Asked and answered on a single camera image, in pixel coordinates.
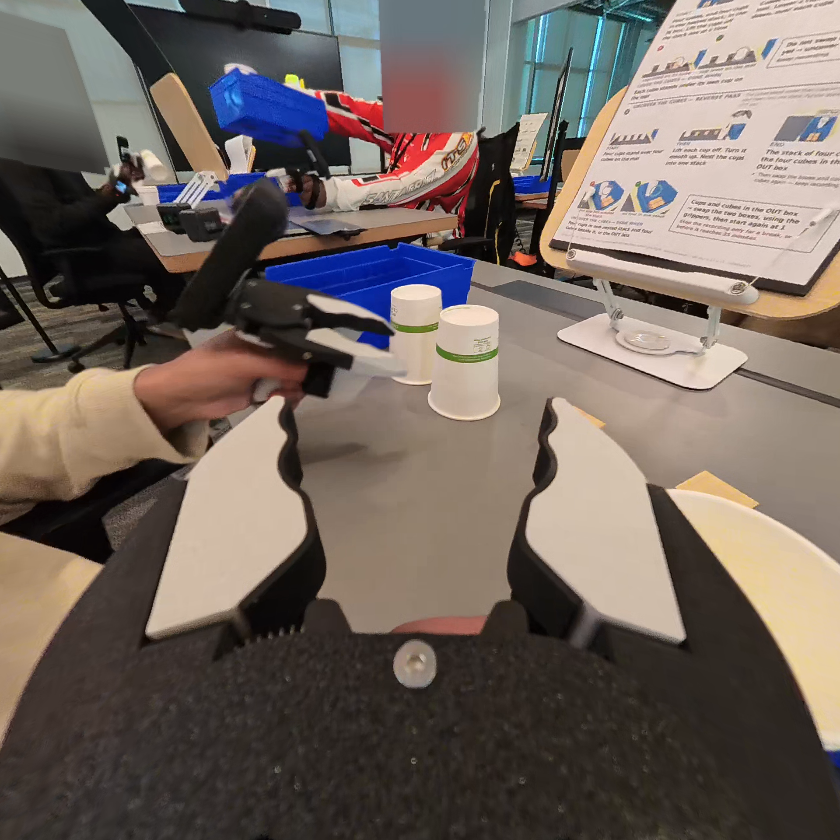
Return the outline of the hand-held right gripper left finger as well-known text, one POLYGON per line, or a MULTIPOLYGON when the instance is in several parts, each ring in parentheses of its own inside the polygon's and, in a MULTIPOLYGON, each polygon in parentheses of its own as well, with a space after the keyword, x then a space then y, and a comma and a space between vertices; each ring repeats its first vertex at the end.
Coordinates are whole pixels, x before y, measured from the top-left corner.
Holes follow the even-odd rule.
POLYGON ((279 396, 215 444, 186 482, 145 636, 224 625, 241 640, 295 633, 325 581, 298 428, 279 396))

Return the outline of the small document stand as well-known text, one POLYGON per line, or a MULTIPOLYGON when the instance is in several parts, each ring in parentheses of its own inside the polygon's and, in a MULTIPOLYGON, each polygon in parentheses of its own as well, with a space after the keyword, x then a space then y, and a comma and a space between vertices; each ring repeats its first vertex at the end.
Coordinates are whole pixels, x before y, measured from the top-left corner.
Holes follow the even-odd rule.
POLYGON ((524 172, 532 162, 535 154, 539 133, 545 120, 549 117, 546 112, 523 113, 518 122, 518 136, 510 164, 511 172, 524 172))

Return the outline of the grey table with wooden edge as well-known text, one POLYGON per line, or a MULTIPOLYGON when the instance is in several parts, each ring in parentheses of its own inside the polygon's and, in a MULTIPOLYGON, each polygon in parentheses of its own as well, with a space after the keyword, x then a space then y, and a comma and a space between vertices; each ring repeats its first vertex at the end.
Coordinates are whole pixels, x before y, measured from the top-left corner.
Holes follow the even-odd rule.
MULTIPOLYGON (((158 227, 160 218, 155 206, 129 204, 118 211, 118 219, 131 222, 135 228, 154 225, 154 229, 144 230, 142 237, 171 274, 183 275, 198 271, 214 247, 213 242, 195 243, 185 234, 174 234, 158 227)), ((261 251, 259 265, 282 264, 369 245, 411 242, 424 235, 451 232, 457 227, 456 216, 403 206, 339 213, 310 213, 296 206, 290 209, 289 220, 290 233, 261 251), (361 231, 350 238, 339 235, 316 236, 299 227, 299 222, 308 218, 329 220, 361 231)))

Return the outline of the black computer monitor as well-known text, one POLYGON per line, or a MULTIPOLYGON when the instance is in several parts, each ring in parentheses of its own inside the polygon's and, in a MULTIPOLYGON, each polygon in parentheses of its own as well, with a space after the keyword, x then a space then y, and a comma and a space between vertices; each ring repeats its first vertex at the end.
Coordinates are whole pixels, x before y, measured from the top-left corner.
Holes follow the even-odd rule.
POLYGON ((540 180, 546 182, 550 180, 555 144, 559 134, 559 126, 561 122, 561 111, 564 101, 565 90, 568 84, 569 75, 571 72, 571 65, 574 56, 574 48, 570 47, 566 60, 558 76, 553 97, 553 107, 550 114, 549 127, 547 130, 545 145, 543 148, 542 166, 540 170, 540 180))

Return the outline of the wooden document stand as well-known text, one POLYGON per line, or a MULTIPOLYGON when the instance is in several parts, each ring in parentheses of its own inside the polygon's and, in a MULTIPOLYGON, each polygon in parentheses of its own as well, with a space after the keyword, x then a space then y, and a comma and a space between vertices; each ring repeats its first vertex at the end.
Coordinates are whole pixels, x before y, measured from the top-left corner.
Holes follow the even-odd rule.
POLYGON ((150 87, 154 104, 180 146, 193 172, 211 172, 219 182, 228 168, 180 78, 172 71, 150 87))

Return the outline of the black wall screen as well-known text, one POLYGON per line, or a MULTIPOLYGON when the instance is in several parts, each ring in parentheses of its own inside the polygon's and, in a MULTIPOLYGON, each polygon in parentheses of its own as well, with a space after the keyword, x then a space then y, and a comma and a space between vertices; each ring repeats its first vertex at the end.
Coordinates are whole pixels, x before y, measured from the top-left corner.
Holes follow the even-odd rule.
POLYGON ((171 62, 219 147, 233 134, 219 129, 209 87, 228 63, 251 67, 279 82, 292 73, 302 77, 309 89, 343 90, 336 37, 302 31, 275 35, 174 10, 130 7, 171 62))

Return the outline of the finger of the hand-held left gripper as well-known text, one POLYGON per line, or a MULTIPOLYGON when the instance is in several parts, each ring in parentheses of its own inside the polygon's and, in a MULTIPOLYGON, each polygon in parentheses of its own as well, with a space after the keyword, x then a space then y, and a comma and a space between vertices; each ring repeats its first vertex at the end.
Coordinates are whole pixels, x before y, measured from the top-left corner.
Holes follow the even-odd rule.
POLYGON ((372 311, 341 298, 309 292, 306 295, 312 327, 392 336, 391 324, 372 311))
POLYGON ((363 378, 404 376, 405 363, 388 350, 349 338, 336 329, 306 331, 308 374, 306 384, 336 384, 341 374, 363 378))

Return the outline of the person's left hand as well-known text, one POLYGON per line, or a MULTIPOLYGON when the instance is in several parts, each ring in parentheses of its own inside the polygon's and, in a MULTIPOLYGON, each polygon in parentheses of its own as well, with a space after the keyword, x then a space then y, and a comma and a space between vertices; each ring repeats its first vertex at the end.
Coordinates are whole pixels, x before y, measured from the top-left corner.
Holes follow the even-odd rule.
POLYGON ((162 432, 213 421, 250 407, 257 384, 276 383, 271 394, 297 400, 308 367, 226 332, 175 360, 137 374, 133 392, 162 432))

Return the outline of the person's left forearm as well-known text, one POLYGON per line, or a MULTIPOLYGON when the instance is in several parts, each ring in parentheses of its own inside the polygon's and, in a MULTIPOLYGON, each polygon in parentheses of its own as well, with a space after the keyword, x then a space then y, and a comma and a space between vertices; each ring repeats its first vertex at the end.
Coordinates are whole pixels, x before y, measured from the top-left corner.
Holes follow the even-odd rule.
POLYGON ((151 420, 134 392, 148 369, 93 369, 61 387, 2 391, 2 524, 44 501, 75 500, 145 460, 183 466, 206 452, 208 421, 163 433, 151 420))

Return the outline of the printed instruction sheet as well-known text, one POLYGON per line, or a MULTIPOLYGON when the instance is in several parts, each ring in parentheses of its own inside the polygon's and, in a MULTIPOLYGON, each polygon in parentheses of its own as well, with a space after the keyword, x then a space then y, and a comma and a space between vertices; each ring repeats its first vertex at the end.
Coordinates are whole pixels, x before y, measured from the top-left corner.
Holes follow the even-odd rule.
POLYGON ((838 252, 838 116, 838 2, 675 2, 550 245, 803 297, 838 252))

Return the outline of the black office chair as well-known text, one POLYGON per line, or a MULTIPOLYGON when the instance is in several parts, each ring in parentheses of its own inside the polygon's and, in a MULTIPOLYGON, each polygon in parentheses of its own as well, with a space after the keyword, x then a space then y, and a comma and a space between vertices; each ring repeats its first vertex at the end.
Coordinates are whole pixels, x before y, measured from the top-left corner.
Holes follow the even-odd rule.
POLYGON ((105 564, 113 553, 104 519, 117 506, 175 472, 159 459, 102 477, 74 500, 49 500, 1 527, 9 534, 105 564))

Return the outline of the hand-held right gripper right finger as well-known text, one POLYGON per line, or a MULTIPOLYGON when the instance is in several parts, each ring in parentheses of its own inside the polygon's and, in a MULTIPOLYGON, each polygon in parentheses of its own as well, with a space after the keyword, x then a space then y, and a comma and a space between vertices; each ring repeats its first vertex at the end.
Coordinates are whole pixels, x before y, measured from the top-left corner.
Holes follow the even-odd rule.
POLYGON ((605 628, 684 643, 642 471, 559 397, 544 405, 538 445, 507 562, 530 624, 576 648, 591 648, 605 628))

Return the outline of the white green striped paper cup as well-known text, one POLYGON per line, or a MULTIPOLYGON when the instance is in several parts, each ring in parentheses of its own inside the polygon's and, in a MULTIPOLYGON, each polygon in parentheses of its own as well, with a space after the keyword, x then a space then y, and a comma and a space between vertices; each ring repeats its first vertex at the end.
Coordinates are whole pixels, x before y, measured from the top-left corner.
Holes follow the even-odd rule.
POLYGON ((433 378, 438 323, 443 310, 442 291, 435 286, 412 284, 391 294, 389 350, 406 368, 394 381, 405 385, 429 385, 433 378))
POLYGON ((499 394, 499 315, 465 304, 442 310, 427 402, 439 415, 461 422, 493 416, 499 394))
POLYGON ((759 509, 668 491, 779 646, 825 745, 839 743, 839 567, 759 509))

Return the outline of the instruction board on stand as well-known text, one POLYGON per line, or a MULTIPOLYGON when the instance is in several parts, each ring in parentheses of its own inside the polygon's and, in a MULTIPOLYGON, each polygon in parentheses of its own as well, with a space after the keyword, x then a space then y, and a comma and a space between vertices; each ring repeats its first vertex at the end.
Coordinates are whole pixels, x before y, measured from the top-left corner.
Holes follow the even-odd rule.
POLYGON ((804 297, 745 287, 723 290, 723 278, 691 271, 652 267, 635 260, 601 255, 572 243, 553 245, 566 214, 577 210, 579 192, 595 155, 620 109, 625 89, 610 98, 595 119, 570 175, 553 199, 540 235, 540 255, 553 268, 589 275, 604 312, 561 329, 557 338, 626 368, 695 392, 706 392, 742 368, 748 355, 719 342, 721 312, 727 310, 772 321, 808 319, 838 307, 838 255, 804 297), (643 322, 627 315, 612 283, 696 301, 707 307, 706 331, 699 337, 643 322))

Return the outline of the black jacket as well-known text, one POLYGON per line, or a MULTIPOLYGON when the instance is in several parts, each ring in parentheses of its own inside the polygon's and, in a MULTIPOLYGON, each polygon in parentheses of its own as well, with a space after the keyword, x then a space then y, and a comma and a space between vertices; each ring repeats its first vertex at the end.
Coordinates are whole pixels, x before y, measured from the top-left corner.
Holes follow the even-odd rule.
POLYGON ((507 264, 517 234, 517 203, 511 163, 516 150, 520 122, 507 131, 487 138, 479 133, 479 168, 474 187, 479 232, 489 243, 483 260, 498 266, 507 264))

